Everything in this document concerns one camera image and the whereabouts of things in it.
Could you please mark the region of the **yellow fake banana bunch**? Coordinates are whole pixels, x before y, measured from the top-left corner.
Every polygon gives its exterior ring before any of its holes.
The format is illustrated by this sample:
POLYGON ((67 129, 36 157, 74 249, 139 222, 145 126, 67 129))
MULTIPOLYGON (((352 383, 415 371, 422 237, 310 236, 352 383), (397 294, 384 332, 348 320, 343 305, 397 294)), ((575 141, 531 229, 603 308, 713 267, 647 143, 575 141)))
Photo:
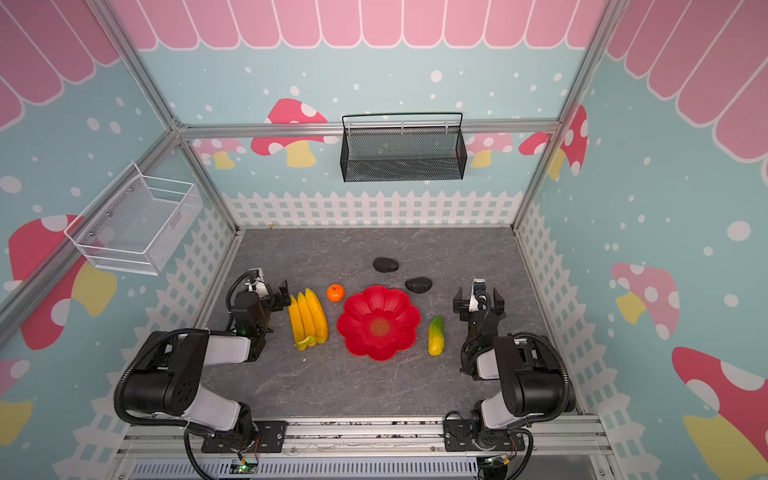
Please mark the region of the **yellow fake banana bunch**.
POLYGON ((317 344, 324 344, 329 337, 326 315, 317 294, 311 289, 290 296, 288 306, 294 345, 304 351, 317 344))

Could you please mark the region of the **green yellow fake mango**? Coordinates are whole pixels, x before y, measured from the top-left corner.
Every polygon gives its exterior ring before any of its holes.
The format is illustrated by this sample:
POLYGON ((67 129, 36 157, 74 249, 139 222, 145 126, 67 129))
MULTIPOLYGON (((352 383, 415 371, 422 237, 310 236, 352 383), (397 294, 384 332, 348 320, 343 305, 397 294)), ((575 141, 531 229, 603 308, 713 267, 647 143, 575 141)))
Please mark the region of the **green yellow fake mango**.
POLYGON ((434 317, 427 331, 428 353, 430 356, 440 356, 445 349, 444 319, 440 316, 434 317))

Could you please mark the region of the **dark fake avocado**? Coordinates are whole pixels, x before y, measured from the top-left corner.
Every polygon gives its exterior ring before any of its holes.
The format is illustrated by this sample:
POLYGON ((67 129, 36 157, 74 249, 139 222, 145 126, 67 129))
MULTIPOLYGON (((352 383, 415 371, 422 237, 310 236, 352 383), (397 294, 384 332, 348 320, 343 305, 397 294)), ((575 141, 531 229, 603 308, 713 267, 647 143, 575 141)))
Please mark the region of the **dark fake avocado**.
POLYGON ((420 276, 409 278, 405 281, 405 287, 410 292, 423 294, 433 287, 433 281, 429 277, 420 276))
POLYGON ((400 268, 397 260, 388 257, 377 257, 374 259, 373 268, 380 273, 396 272, 400 268))

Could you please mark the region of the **small orange fake tangerine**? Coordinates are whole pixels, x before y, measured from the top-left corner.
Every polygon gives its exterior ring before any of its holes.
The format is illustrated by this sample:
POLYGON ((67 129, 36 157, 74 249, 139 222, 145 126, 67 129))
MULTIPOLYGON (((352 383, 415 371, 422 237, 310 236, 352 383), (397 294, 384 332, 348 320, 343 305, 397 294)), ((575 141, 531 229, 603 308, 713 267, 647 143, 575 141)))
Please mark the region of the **small orange fake tangerine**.
POLYGON ((346 291, 341 284, 332 284, 326 290, 327 299, 336 304, 342 302, 346 297, 346 291))

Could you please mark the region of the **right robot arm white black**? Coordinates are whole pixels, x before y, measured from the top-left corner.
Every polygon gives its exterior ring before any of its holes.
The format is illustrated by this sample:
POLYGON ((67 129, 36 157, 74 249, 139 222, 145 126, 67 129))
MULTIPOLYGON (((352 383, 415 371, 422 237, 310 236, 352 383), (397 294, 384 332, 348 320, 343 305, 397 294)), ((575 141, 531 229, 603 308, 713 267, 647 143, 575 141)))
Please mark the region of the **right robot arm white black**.
POLYGON ((468 419, 455 413, 443 419, 449 452, 520 451, 524 430, 575 408, 575 393, 565 362, 548 338, 526 332, 499 334, 505 301, 482 279, 471 294, 458 292, 453 311, 467 324, 460 349, 460 371, 475 381, 496 381, 499 391, 479 400, 468 419))

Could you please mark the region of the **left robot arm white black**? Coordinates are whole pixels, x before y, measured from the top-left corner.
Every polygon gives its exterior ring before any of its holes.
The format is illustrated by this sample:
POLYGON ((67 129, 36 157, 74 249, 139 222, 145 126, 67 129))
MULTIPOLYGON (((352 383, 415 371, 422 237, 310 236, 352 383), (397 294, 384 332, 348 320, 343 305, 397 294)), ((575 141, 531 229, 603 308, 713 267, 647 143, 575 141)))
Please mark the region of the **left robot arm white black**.
POLYGON ((207 389, 201 378, 210 366, 256 362, 271 332, 271 314, 289 305, 287 282, 274 290, 262 269, 244 272, 225 298, 225 329, 149 335, 115 386, 115 413, 134 426, 181 427, 233 451, 255 446, 259 431, 250 407, 207 389))

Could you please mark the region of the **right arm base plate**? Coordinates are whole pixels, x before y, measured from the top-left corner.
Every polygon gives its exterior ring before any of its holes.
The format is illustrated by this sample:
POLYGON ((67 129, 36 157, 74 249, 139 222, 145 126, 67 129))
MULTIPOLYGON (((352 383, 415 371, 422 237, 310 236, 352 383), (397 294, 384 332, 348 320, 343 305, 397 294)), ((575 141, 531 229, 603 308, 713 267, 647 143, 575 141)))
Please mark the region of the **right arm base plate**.
POLYGON ((444 448, 448 452, 524 452, 522 434, 492 430, 481 422, 458 417, 442 422, 444 448))

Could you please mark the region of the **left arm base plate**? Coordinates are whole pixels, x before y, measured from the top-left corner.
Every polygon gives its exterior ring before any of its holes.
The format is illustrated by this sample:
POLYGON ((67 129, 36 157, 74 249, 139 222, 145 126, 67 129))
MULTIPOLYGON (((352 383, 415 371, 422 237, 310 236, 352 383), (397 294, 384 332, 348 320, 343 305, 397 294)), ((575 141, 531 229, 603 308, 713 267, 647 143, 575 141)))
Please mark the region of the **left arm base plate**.
POLYGON ((251 421, 237 425, 232 431, 217 431, 205 438, 202 452, 205 454, 256 452, 280 453, 286 438, 288 423, 277 420, 251 421))

